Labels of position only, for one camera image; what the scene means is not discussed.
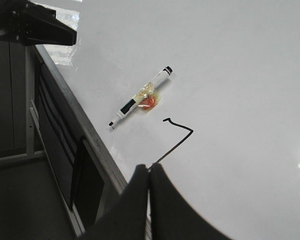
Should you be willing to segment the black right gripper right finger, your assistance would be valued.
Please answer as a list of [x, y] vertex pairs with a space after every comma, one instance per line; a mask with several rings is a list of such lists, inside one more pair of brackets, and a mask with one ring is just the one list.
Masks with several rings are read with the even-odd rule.
[[161, 164], [151, 166], [150, 215], [154, 240], [228, 240], [176, 190]]

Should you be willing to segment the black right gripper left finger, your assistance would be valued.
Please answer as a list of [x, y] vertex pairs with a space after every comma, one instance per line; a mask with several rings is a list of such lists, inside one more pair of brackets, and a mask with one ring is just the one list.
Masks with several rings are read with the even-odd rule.
[[134, 173], [118, 201], [79, 240], [144, 240], [149, 172], [144, 164]]

